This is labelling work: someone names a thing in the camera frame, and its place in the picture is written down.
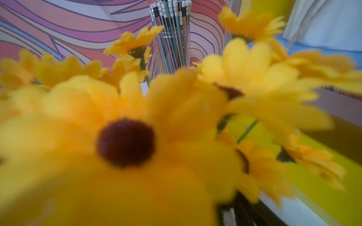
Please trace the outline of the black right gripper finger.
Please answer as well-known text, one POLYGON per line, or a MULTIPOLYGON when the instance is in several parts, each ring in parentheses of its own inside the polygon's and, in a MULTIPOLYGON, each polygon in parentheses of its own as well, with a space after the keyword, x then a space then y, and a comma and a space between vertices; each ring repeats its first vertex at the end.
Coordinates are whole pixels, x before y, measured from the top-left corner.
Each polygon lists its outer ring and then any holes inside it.
POLYGON ((285 226, 262 201, 251 204, 241 193, 227 204, 217 206, 220 226, 285 226))

